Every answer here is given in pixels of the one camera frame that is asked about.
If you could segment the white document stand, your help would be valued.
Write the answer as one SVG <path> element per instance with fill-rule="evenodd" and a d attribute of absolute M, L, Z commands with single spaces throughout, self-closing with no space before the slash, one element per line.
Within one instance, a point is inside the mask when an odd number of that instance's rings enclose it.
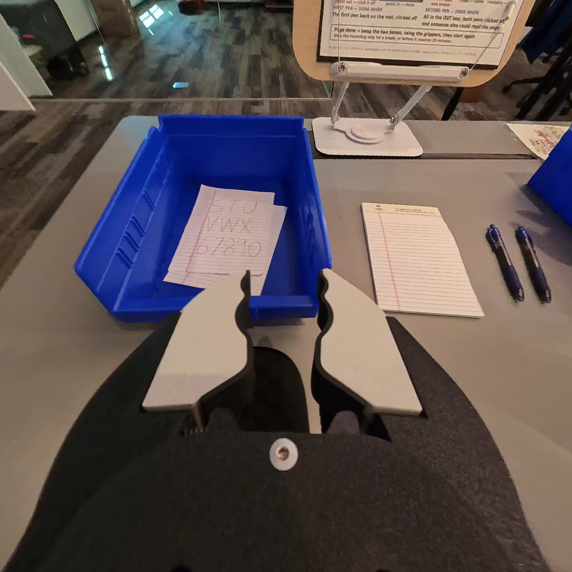
<path fill-rule="evenodd" d="M 494 78 L 510 59 L 534 1 L 522 1 L 509 44 L 493 68 L 467 65 L 379 63 L 317 60 L 322 1 L 295 1 L 293 48 L 302 70 L 311 78 L 332 81 L 339 88 L 329 117 L 312 121 L 315 146 L 329 156 L 418 157 L 423 149 L 404 118 L 433 87 L 475 88 Z M 340 117 L 339 110 L 351 83 L 410 85 L 418 89 L 390 119 Z"/>

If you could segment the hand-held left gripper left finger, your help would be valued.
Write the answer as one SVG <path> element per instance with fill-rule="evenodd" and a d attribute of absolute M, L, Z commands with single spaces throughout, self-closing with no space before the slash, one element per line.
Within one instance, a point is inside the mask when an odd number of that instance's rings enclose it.
<path fill-rule="evenodd" d="M 147 412 L 186 411 L 206 429 L 211 413 L 238 413 L 254 395 L 254 346 L 248 333 L 251 274 L 203 290 L 180 312 L 142 401 Z"/>

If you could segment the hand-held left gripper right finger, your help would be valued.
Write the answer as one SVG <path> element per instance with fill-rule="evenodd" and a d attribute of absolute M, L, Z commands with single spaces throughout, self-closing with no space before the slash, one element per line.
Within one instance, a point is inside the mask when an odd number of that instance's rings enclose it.
<path fill-rule="evenodd" d="M 340 414 L 370 435 L 387 433 L 383 415 L 418 418 L 423 406 L 384 311 L 327 268 L 318 274 L 318 303 L 311 393 L 321 431 Z"/>

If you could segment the laminated printed sheet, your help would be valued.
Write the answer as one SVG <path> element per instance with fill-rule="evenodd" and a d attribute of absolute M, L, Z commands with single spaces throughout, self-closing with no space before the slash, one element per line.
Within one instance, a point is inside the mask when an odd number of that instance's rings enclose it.
<path fill-rule="evenodd" d="M 569 125 L 556 124 L 507 122 L 506 126 L 540 161 L 546 161 L 563 135 L 571 130 Z"/>

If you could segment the white lined notepad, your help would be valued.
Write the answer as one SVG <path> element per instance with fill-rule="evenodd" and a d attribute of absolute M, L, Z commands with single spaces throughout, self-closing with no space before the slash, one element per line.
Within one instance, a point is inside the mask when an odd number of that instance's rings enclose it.
<path fill-rule="evenodd" d="M 438 208 L 362 203 L 361 216 L 375 299 L 383 311 L 484 317 Z"/>

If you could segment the blue plastic bin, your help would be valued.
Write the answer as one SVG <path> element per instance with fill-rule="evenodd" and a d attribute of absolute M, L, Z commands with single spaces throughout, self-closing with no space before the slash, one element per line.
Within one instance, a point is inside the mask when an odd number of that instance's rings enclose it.
<path fill-rule="evenodd" d="M 286 207 L 251 320 L 314 318 L 332 254 L 304 119 L 163 115 L 149 129 L 96 223 L 75 272 L 123 323 L 178 312 L 201 290 L 163 281 L 201 184 L 274 193 Z"/>
<path fill-rule="evenodd" d="M 571 129 L 564 133 L 528 186 L 571 226 Z"/>

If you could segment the blue retractable pen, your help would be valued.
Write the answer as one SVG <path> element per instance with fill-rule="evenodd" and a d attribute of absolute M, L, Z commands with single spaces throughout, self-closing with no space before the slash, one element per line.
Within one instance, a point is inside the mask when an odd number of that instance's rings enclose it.
<path fill-rule="evenodd" d="M 534 291 L 543 304 L 549 304 L 552 301 L 551 288 L 547 282 L 546 275 L 540 264 L 537 252 L 534 247 L 533 240 L 523 226 L 518 226 L 515 230 L 515 237 L 519 244 L 521 254 L 523 256 L 525 266 Z"/>
<path fill-rule="evenodd" d="M 516 302 L 523 302 L 525 299 L 523 286 L 511 261 L 500 230 L 496 225 L 491 224 L 488 227 L 486 239 L 497 259 L 500 272 L 511 298 Z"/>

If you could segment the brown cardboard box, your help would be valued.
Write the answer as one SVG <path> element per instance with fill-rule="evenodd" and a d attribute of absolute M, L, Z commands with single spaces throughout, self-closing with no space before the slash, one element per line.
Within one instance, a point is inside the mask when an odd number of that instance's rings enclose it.
<path fill-rule="evenodd" d="M 105 39 L 140 38 L 131 1 L 90 1 L 90 4 Z"/>

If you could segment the black wheeled cabinet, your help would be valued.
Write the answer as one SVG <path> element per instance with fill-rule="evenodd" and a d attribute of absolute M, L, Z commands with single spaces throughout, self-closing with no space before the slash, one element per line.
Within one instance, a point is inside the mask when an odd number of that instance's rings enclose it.
<path fill-rule="evenodd" d="M 1 1 L 1 15 L 23 46 L 41 48 L 42 67 L 55 80 L 86 77 L 90 70 L 55 1 Z"/>

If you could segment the illustrated instruction sheet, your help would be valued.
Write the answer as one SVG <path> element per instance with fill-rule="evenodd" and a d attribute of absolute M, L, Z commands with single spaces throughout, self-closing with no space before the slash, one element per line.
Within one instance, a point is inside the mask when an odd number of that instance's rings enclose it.
<path fill-rule="evenodd" d="M 522 1 L 322 1 L 318 61 L 497 67 Z"/>

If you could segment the blue cloth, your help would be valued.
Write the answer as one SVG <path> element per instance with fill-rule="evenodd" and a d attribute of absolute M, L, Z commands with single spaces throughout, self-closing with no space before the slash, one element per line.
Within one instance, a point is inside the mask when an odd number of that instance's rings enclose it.
<path fill-rule="evenodd" d="M 571 1 L 554 1 L 520 43 L 528 63 L 552 57 L 571 35 Z"/>

